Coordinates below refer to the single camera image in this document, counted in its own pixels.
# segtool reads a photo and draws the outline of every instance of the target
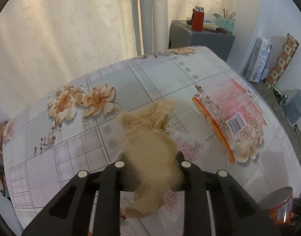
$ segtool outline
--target barcode label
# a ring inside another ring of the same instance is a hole
[[[288,201],[288,203],[281,207],[278,211],[277,211],[277,220],[279,219],[282,219],[282,218],[285,218],[287,213],[291,210],[291,204],[292,204],[292,201]]]
[[[247,122],[243,118],[241,112],[237,112],[233,117],[226,121],[226,123],[234,136],[247,125]]]

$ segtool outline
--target tissue box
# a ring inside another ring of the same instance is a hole
[[[269,55],[271,53],[272,44],[261,37],[256,39],[254,52],[252,54],[250,66],[248,68],[246,79],[258,83],[264,73]]]

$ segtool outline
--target toothpick holder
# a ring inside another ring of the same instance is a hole
[[[216,25],[224,30],[227,30],[232,34],[234,24],[236,23],[236,19],[227,19],[223,16],[220,16],[216,19]]]

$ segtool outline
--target beige rag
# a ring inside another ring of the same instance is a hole
[[[166,132],[175,104],[162,101],[137,115],[124,111],[118,116],[126,136],[123,155],[140,179],[133,203],[125,209],[128,217],[144,218],[156,213],[164,204],[167,190],[181,183],[182,173],[175,160],[178,144]]]

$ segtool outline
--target sticker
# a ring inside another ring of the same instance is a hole
[[[226,121],[226,123],[234,136],[237,135],[247,125],[241,112],[237,112],[233,117]]]
[[[285,218],[287,213],[291,210],[292,201],[290,200],[285,206],[281,207],[277,211],[277,220]]]
[[[261,50],[266,50],[266,47],[268,46],[268,40],[263,39],[263,42],[261,44]]]

